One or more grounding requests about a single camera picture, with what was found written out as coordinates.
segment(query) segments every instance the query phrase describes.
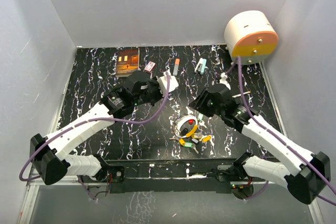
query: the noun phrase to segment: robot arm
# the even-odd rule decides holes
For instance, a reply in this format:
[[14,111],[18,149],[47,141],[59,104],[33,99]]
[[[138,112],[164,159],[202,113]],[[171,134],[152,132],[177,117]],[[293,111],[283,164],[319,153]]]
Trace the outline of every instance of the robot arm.
[[76,156],[69,153],[79,144],[115,121],[98,120],[121,119],[134,110],[135,106],[150,103],[152,106],[167,92],[167,79],[170,79],[168,92],[178,87],[177,80],[165,72],[160,78],[149,78],[148,73],[137,71],[126,78],[125,84],[113,88],[99,103],[87,113],[62,129],[45,137],[40,134],[30,140],[30,155],[46,143],[48,139],[62,134],[50,142],[33,160],[46,185],[51,185],[69,175],[88,175],[93,179],[104,178],[106,163],[99,156]]
[[[269,125],[256,111],[251,110],[254,118],[268,130],[261,128],[249,116],[246,108],[236,103],[230,89],[222,81],[205,88],[189,106],[207,117],[218,115],[226,125],[252,138],[279,160],[279,163],[274,163],[245,153],[234,162],[234,171],[241,179],[250,176],[269,180],[287,188],[302,203],[310,204],[326,185],[287,148],[290,146],[330,181],[330,160],[326,154],[320,152],[315,155],[295,144]],[[270,134],[269,130],[280,137],[281,141]]]

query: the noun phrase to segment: wire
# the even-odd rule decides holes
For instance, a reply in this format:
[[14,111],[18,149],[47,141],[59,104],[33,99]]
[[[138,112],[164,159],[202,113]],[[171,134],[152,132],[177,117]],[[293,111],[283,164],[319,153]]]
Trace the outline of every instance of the wire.
[[97,192],[96,193],[96,195],[94,196],[94,197],[96,197],[97,198],[97,196],[99,195],[99,194],[102,194],[102,193],[109,193],[110,191],[99,191],[99,192]]
[[82,185],[82,187],[83,187],[84,190],[88,193],[88,195],[89,195],[92,199],[94,199],[94,200],[98,200],[98,199],[97,199],[97,195],[95,196],[95,195],[93,195],[93,194],[90,192],[90,190],[86,187],[86,185],[84,185],[84,182],[83,182],[83,180],[80,178],[79,175],[77,175],[77,178],[78,178],[78,182]]
[[265,126],[263,126],[260,122],[258,122],[257,119],[255,119],[255,117],[252,115],[251,110],[246,102],[246,99],[243,95],[244,91],[243,91],[243,74],[242,74],[242,59],[240,56],[237,56],[237,60],[238,60],[238,81],[239,81],[239,90],[241,95],[241,100],[243,101],[244,107],[247,110],[248,115],[253,119],[253,121],[255,121],[255,123],[260,126],[262,129],[264,129],[265,131],[267,131],[269,134],[271,134],[273,137],[275,137],[280,143],[282,143],[287,149],[289,149],[292,153],[294,153],[294,155],[296,155],[299,159],[301,159],[310,169],[312,169],[322,180],[323,182],[325,182],[325,184],[332,190],[332,192],[336,195],[336,188],[311,164],[309,163],[304,157],[302,157],[297,151],[295,151],[292,147],[288,146],[286,144],[286,142],[284,140],[282,140],[276,133],[274,133],[272,130],[266,128]]
[[247,183],[247,185],[245,185],[245,187],[247,187],[247,186],[249,186],[251,183],[252,183],[252,177],[250,177],[250,179],[248,180],[248,183]]
[[331,201],[331,200],[329,200],[327,198],[324,198],[323,196],[318,195],[317,197],[320,198],[320,199],[322,199],[322,200],[324,200],[324,201],[326,201],[326,202],[328,202],[328,203],[330,203],[330,204],[332,204],[332,205],[334,205],[334,206],[336,206],[335,202],[333,202],[333,201]]
[[254,197],[257,197],[258,195],[260,195],[263,191],[265,191],[266,187],[268,186],[269,181],[266,181],[266,183],[264,183],[264,186],[262,187],[262,189],[260,189],[259,192],[253,194],[250,197],[247,197],[246,199],[253,199]]
[[231,73],[232,70],[235,68],[236,64],[237,64],[237,58],[236,58],[236,60],[232,63],[231,67],[229,68],[229,70],[226,71],[225,74],[228,75],[229,73]]
[[27,162],[24,164],[24,166],[22,167],[20,173],[19,173],[19,179],[21,181],[24,182],[28,182],[28,181],[32,181],[34,179],[40,178],[40,176],[35,176],[35,177],[31,177],[31,178],[24,178],[23,177],[23,173],[25,172],[26,168],[28,167],[29,163],[32,162],[34,160],[34,158],[37,156],[37,154],[39,154],[48,144],[50,144],[52,141],[56,140],[57,138],[59,138],[60,136],[64,135],[65,133],[73,130],[76,127],[79,127],[83,124],[86,124],[88,122],[94,122],[94,121],[115,121],[115,122],[123,122],[123,123],[130,123],[130,124],[145,124],[148,123],[150,121],[152,121],[154,118],[156,118],[163,110],[167,100],[168,100],[168,96],[169,96],[169,87],[170,87],[170,78],[167,78],[167,88],[166,88],[166,94],[163,98],[163,101],[159,107],[159,109],[155,112],[154,115],[152,115],[150,118],[144,120],[144,121],[131,121],[131,120],[125,120],[125,119],[119,119],[119,118],[93,118],[93,119],[89,119],[87,121],[83,121],[80,122],[76,125],[74,125],[74,127],[69,127],[61,132],[59,132],[58,134],[56,134],[55,136],[53,136],[52,138],[48,139],[44,144],[42,144],[31,156],[30,158],[27,160]]
[[233,173],[227,172],[225,170],[219,170],[219,169],[215,169],[215,168],[211,169],[211,172],[215,173],[215,174],[234,175]]

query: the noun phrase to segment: black bracket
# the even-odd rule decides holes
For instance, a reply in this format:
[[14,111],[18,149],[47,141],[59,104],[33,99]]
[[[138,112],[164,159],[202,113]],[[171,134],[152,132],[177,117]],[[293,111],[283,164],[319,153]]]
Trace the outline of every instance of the black bracket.
[[[330,181],[330,159],[325,153],[319,152],[313,155],[310,163]],[[326,186],[325,182],[308,166],[302,166],[302,171],[298,175],[285,176],[285,179],[289,192],[304,204],[312,203]]]
[[[30,139],[30,155],[40,148],[46,140],[47,138],[43,138],[40,134],[33,136]],[[46,146],[32,162],[46,185],[52,185],[60,181],[66,175],[70,166],[66,161],[59,160],[55,153],[55,149],[51,150],[49,146]]]

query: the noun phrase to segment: book cover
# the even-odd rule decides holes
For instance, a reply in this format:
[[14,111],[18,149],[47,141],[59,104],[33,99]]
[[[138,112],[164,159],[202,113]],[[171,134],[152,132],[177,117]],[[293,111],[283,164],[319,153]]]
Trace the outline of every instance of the book cover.
[[122,49],[118,52],[117,77],[127,77],[139,68],[139,48]]

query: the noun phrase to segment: table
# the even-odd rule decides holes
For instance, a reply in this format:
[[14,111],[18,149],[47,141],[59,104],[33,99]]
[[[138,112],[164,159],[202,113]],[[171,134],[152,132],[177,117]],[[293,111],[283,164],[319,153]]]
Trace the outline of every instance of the table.
[[[121,84],[123,78],[115,76],[117,52],[120,48],[79,48],[73,64],[59,127],[64,127],[86,113],[112,87]],[[208,69],[201,76],[194,73],[199,58],[207,59]],[[105,128],[79,145],[73,153],[78,155],[99,154],[105,160],[113,159],[179,159],[179,158],[238,158],[244,152],[258,156],[272,156],[263,147],[237,131],[227,127],[217,116],[204,117],[204,126],[199,131],[213,136],[213,140],[197,145],[199,154],[189,148],[181,148],[173,136],[172,122],[183,114],[198,112],[187,107],[189,102],[204,89],[213,85],[220,74],[230,67],[231,59],[225,45],[141,47],[140,69],[149,61],[156,63],[154,76],[162,76],[166,69],[174,68],[175,59],[180,59],[177,81],[179,87],[170,94],[160,116],[146,125],[116,123]],[[228,81],[232,94],[239,94],[237,68]],[[276,113],[266,88],[259,64],[243,66],[246,96],[250,106],[276,129],[279,129]],[[161,102],[154,107],[145,104],[134,109],[130,120],[150,117]]]

